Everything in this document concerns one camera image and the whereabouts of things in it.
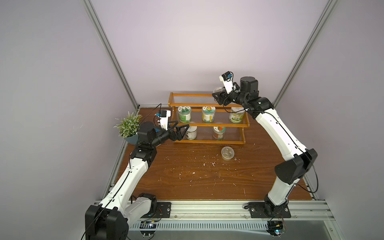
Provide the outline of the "sunflower label seed jar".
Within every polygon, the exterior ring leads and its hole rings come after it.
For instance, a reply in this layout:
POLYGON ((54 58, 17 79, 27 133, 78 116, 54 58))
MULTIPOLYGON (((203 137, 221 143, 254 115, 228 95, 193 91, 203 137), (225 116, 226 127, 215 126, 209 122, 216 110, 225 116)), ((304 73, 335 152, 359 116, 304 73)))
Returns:
POLYGON ((202 119, 205 123, 212 123, 215 118, 216 108, 212 106, 202 107, 202 119))

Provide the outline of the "white lid green label jar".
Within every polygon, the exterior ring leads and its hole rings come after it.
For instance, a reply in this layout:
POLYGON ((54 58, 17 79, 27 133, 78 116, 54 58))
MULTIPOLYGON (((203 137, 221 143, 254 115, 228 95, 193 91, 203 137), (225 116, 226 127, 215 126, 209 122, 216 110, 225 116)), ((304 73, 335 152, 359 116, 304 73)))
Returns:
POLYGON ((240 124, 243 121, 245 110, 242 107, 231 107, 230 121, 235 124, 240 124))

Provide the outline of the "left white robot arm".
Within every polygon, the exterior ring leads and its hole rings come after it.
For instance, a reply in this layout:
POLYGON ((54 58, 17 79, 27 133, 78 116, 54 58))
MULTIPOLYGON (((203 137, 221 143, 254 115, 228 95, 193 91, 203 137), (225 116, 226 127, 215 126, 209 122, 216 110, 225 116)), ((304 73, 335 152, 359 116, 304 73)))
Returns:
POLYGON ((124 173, 105 198, 98 205, 89 206, 85 213, 83 240, 125 240, 129 229, 142 216, 156 214, 156 196, 143 193, 135 201, 131 197, 153 163, 157 147, 167 140, 181 141, 188 129, 188 124, 179 125, 177 121, 161 126, 152 122, 140 125, 139 139, 124 173))

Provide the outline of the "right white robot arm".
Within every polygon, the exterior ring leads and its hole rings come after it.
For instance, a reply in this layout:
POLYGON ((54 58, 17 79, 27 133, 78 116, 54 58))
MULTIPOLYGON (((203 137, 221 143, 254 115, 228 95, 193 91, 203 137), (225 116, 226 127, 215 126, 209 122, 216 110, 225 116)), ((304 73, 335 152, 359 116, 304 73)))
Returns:
POLYGON ((259 83, 254 77, 242 77, 239 84, 234 74, 226 72, 219 77, 224 88, 212 95, 221 106, 235 103, 260 124, 280 150, 284 162, 275 167, 277 178, 265 198, 268 215, 284 211, 289 194, 295 185, 311 169, 318 154, 308 149, 286 127, 268 98, 259 95, 259 83))

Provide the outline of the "mimosa leaf label seed jar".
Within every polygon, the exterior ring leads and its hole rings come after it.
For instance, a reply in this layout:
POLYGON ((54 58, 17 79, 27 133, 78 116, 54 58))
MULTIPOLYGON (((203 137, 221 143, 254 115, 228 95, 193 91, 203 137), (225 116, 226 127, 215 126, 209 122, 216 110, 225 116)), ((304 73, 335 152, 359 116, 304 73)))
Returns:
POLYGON ((178 115, 181 123, 189 123, 191 121, 192 108, 190 106, 179 106, 178 115))

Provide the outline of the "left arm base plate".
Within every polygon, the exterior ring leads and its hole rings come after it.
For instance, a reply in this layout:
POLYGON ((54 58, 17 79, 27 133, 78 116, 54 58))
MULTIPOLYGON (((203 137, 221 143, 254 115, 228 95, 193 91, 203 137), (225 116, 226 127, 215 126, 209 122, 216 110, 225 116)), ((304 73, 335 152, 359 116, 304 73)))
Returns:
POLYGON ((168 219, 171 217, 172 203, 158 202, 154 211, 142 216, 142 219, 168 219))

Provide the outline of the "small clear tub red contents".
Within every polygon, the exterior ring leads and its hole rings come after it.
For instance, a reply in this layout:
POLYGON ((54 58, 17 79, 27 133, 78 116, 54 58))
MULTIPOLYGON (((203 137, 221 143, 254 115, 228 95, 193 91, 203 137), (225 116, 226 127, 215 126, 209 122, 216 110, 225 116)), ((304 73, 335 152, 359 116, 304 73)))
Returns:
POLYGON ((222 91, 225 91, 226 89, 224 87, 217 87, 214 89, 213 93, 221 93, 222 91))

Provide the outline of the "small clear tub brown contents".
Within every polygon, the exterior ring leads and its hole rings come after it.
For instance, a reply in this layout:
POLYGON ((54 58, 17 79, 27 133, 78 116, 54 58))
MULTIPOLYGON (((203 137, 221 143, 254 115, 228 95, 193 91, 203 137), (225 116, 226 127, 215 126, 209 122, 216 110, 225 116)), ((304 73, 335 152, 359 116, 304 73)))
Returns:
POLYGON ((232 147, 225 146, 221 149, 221 155, 223 160, 229 161, 234 158, 235 151, 232 147))

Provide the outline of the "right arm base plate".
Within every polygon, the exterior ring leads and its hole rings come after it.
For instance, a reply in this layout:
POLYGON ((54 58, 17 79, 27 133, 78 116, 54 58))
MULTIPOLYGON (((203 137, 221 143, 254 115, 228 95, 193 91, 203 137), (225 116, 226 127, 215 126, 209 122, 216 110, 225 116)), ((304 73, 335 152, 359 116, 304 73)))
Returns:
POLYGON ((287 203, 280 206, 275 206, 269 202, 249 202, 243 206, 251 214, 251 218, 266 219, 266 218, 291 218, 287 203))

